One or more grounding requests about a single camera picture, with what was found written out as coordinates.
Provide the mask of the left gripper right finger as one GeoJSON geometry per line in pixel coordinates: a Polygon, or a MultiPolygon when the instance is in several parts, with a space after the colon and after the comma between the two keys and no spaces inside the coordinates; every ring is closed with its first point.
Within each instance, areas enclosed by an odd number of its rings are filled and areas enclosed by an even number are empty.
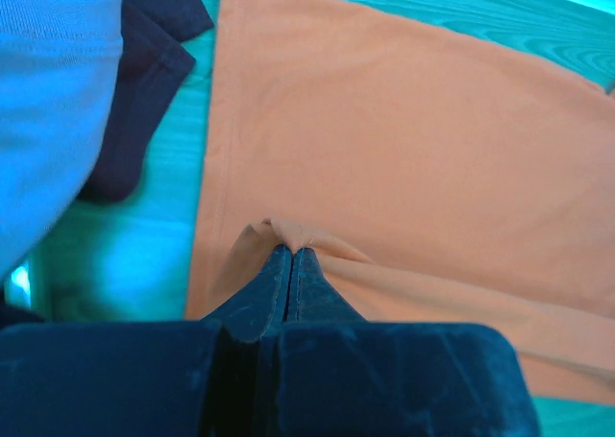
{"type": "Polygon", "coordinates": [[[365,322],[327,281],[316,252],[302,248],[292,261],[285,309],[287,322],[365,322]]]}

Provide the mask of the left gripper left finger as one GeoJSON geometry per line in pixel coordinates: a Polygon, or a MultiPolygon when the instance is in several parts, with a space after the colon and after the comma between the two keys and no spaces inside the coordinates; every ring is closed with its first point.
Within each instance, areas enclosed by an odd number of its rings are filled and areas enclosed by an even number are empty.
{"type": "Polygon", "coordinates": [[[292,262],[292,252],[276,246],[256,276],[203,321],[219,323],[235,341],[259,341],[284,320],[292,262]]]}

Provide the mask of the orange t shirt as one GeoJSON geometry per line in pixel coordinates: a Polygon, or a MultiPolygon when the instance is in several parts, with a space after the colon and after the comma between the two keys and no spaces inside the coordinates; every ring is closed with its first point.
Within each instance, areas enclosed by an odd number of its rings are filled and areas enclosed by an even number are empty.
{"type": "Polygon", "coordinates": [[[501,332],[532,392],[614,402],[614,100],[343,0],[221,0],[185,314],[278,244],[365,318],[501,332]]]}

